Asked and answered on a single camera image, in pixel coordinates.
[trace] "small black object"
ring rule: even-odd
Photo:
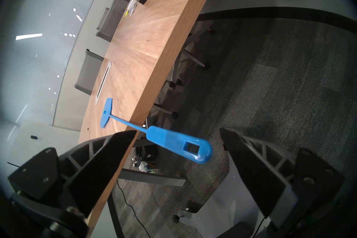
[[[135,155],[139,161],[154,161],[159,155],[159,151],[157,150],[157,146],[153,144],[144,147],[136,147]]]
[[[176,85],[178,86],[182,86],[182,80],[180,80],[179,78],[176,80]]]
[[[177,223],[180,221],[180,217],[177,216],[177,215],[173,215],[173,216],[172,216],[172,221],[173,221],[175,224],[177,224]]]
[[[215,35],[216,34],[216,31],[212,28],[210,28],[210,30],[208,31],[211,35]]]
[[[211,64],[210,64],[209,62],[206,62],[206,63],[204,63],[204,64],[205,64],[205,66],[202,67],[203,70],[207,71],[207,70],[209,70],[209,69],[211,68]]]
[[[178,117],[178,113],[177,112],[172,112],[171,113],[171,117],[172,117],[172,119],[176,119]]]
[[[174,83],[173,81],[170,81],[168,83],[168,85],[171,87],[171,88],[175,88],[176,87],[176,83]]]

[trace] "gray carpet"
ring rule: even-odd
[[[158,126],[208,139],[212,160],[197,165],[160,148],[160,173],[185,176],[183,187],[119,181],[151,237],[200,237],[196,229],[173,224],[171,218],[186,206],[202,206],[227,175],[220,127],[294,154],[300,147],[311,149],[344,174],[356,156],[355,34],[289,19],[200,22],[196,30],[207,26],[216,34],[205,33],[187,49],[211,68],[181,60],[183,87],[166,85],[158,97],[179,118],[158,113],[153,119]],[[124,235],[147,237],[117,187],[113,197]]]

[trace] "black electronic device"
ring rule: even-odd
[[[159,151],[156,145],[135,148],[135,156],[138,161],[155,161],[158,155]]]

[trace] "whiteboard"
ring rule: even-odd
[[[52,126],[71,52],[93,0],[0,3],[0,116]]]

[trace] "conference table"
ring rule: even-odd
[[[144,5],[138,4],[132,16],[122,17],[96,79],[82,123],[79,143],[129,129],[115,120],[109,120],[103,129],[100,127],[99,121],[107,98],[113,99],[113,115],[139,126],[145,122],[205,2],[206,0],[147,0]],[[102,84],[109,62],[111,68]],[[96,103],[101,86],[101,94]],[[89,236],[134,141],[135,139],[87,219]]]

